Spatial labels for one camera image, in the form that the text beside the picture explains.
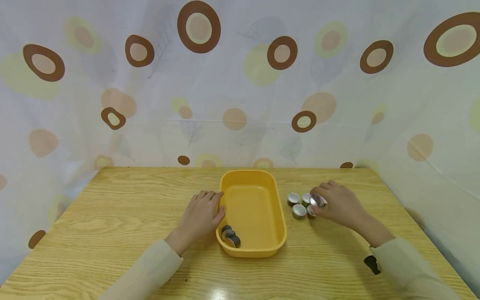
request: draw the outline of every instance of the yellow plastic tray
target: yellow plastic tray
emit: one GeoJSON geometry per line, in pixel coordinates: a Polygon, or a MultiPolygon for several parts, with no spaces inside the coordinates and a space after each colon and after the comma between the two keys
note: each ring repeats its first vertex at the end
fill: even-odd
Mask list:
{"type": "Polygon", "coordinates": [[[223,175],[220,190],[225,195],[219,205],[225,205],[226,216],[216,230],[216,238],[225,252],[248,258],[274,255],[287,239],[287,225],[272,174],[262,170],[230,171],[223,175]],[[240,238],[240,248],[222,241],[225,225],[230,225],[240,238]]]}

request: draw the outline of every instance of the sleeve cuff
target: sleeve cuff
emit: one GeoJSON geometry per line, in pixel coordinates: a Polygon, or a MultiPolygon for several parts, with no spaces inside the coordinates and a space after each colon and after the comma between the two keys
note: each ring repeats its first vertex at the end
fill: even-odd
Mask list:
{"type": "Polygon", "coordinates": [[[378,248],[370,248],[377,259],[380,270],[393,276],[401,287],[405,287],[413,279],[428,275],[438,279],[432,267],[409,242],[395,238],[378,248]]]}
{"type": "Polygon", "coordinates": [[[172,250],[163,239],[151,244],[136,264],[145,271],[152,285],[163,285],[177,271],[183,258],[172,250]]]}

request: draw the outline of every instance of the finger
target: finger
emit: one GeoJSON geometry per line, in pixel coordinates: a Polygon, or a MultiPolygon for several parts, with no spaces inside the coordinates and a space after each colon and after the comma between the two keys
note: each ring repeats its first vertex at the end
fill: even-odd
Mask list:
{"type": "Polygon", "coordinates": [[[223,196],[223,192],[218,192],[215,194],[215,196],[213,196],[212,200],[210,200],[210,205],[212,207],[217,207],[218,206],[218,203],[220,202],[220,198],[222,198],[223,196]]]}
{"type": "Polygon", "coordinates": [[[225,218],[225,206],[222,206],[216,216],[213,218],[213,223],[215,225],[215,228],[218,227],[218,225],[220,225],[220,222],[222,222],[223,218],[225,218]]]}
{"type": "Polygon", "coordinates": [[[197,197],[198,197],[197,194],[193,195],[192,198],[190,199],[190,202],[188,203],[188,205],[193,204],[195,202],[195,200],[197,200],[197,197]]]}
{"type": "Polygon", "coordinates": [[[317,216],[328,219],[328,207],[320,208],[312,205],[312,210],[317,216]]]}
{"type": "Polygon", "coordinates": [[[201,191],[199,194],[198,194],[198,200],[200,199],[203,199],[203,197],[205,197],[205,195],[207,195],[207,191],[201,191]]]}
{"type": "Polygon", "coordinates": [[[322,196],[324,198],[327,198],[328,197],[328,194],[329,194],[329,191],[324,189],[323,187],[321,186],[316,186],[314,187],[311,191],[310,191],[310,195],[314,195],[314,194],[317,194],[319,196],[322,196]]]}
{"type": "Polygon", "coordinates": [[[213,196],[215,196],[215,194],[216,194],[216,192],[214,192],[214,191],[209,191],[209,192],[207,193],[207,195],[205,195],[204,199],[205,199],[206,201],[210,201],[210,200],[213,198],[213,196]]]}
{"type": "Polygon", "coordinates": [[[330,184],[325,183],[325,182],[324,182],[324,183],[320,183],[320,187],[322,187],[322,188],[324,188],[324,189],[326,189],[326,190],[329,190],[329,189],[332,188],[332,186],[331,186],[330,184]]]}

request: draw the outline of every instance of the wooden table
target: wooden table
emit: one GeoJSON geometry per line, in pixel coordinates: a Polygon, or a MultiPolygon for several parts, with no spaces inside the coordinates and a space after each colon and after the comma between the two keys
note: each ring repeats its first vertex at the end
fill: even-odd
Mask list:
{"type": "MultiPolygon", "coordinates": [[[[144,249],[175,228],[191,195],[217,191],[227,168],[106,168],[88,184],[0,288],[0,299],[96,299],[144,249]]],[[[472,292],[382,181],[368,169],[270,169],[282,200],[330,179],[408,239],[463,299],[472,292]]],[[[295,220],[282,201],[288,238],[268,259],[226,255],[212,234],[184,254],[150,299],[396,299],[363,263],[368,244],[330,221],[295,220]]]]}

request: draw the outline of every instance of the brown ring pattern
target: brown ring pattern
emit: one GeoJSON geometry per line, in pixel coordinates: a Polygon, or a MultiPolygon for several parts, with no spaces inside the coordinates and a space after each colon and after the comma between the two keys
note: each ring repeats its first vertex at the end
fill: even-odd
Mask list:
{"type": "Polygon", "coordinates": [[[393,45],[392,45],[391,42],[386,41],[386,40],[373,42],[370,46],[368,46],[365,49],[365,51],[363,52],[363,54],[360,58],[360,69],[367,74],[378,73],[381,70],[385,69],[385,67],[388,65],[388,63],[392,59],[392,56],[393,56],[393,45]],[[368,58],[368,55],[376,49],[385,50],[386,57],[385,57],[385,60],[381,64],[379,64],[376,67],[371,67],[367,64],[367,58],[368,58]]]}
{"type": "Polygon", "coordinates": [[[40,79],[54,82],[60,80],[65,74],[65,64],[63,63],[63,60],[57,53],[48,48],[39,45],[28,44],[24,46],[23,54],[27,66],[33,71],[33,73],[40,77],[40,79]],[[55,71],[53,71],[53,73],[47,74],[37,69],[37,67],[33,64],[32,61],[32,56],[34,54],[40,54],[51,59],[52,62],[55,64],[55,71]]]}
{"type": "Polygon", "coordinates": [[[127,119],[125,118],[124,115],[116,111],[114,108],[106,108],[102,111],[101,113],[102,120],[105,122],[112,130],[117,130],[122,128],[125,123],[127,122],[127,119]],[[110,120],[108,119],[108,114],[113,113],[117,118],[119,118],[120,122],[117,125],[113,125],[110,123],[110,120]]]}
{"type": "Polygon", "coordinates": [[[277,37],[268,47],[267,60],[272,68],[276,70],[285,70],[293,64],[295,59],[297,59],[297,54],[298,47],[293,38],[289,36],[280,36],[277,37]],[[281,45],[285,45],[290,49],[290,56],[284,62],[278,62],[275,60],[275,50],[281,45]]]}
{"type": "Polygon", "coordinates": [[[440,23],[433,31],[428,35],[423,45],[423,53],[426,59],[434,65],[440,67],[455,67],[465,63],[480,53],[480,13],[478,12],[465,12],[453,16],[440,23]],[[471,25],[477,32],[477,37],[473,45],[462,54],[453,57],[445,57],[440,55],[437,51],[438,39],[450,28],[458,25],[471,25]]]}
{"type": "Polygon", "coordinates": [[[153,49],[152,43],[150,43],[146,38],[137,35],[131,35],[125,41],[125,55],[130,65],[140,68],[153,62],[155,50],[153,49]],[[147,50],[147,56],[143,60],[133,59],[132,54],[130,53],[130,47],[133,44],[140,44],[147,50]]]}
{"type": "Polygon", "coordinates": [[[312,113],[311,111],[308,111],[308,110],[304,110],[304,111],[301,111],[299,112],[298,114],[295,115],[295,117],[293,117],[292,119],[292,128],[293,130],[295,130],[296,132],[307,132],[307,131],[310,131],[312,130],[313,127],[315,127],[315,124],[317,123],[317,116],[315,116],[314,113],[312,113]],[[310,118],[310,124],[307,126],[307,127],[300,127],[298,125],[298,121],[300,120],[301,117],[308,117],[310,118]]]}
{"type": "Polygon", "coordinates": [[[214,9],[202,1],[191,1],[185,4],[180,10],[177,19],[177,28],[180,36],[180,40],[190,51],[195,53],[207,53],[211,51],[218,44],[220,40],[220,19],[214,11],[214,9]],[[191,14],[199,12],[207,17],[212,27],[212,35],[203,44],[197,44],[193,42],[187,34],[187,20],[191,14]]]}

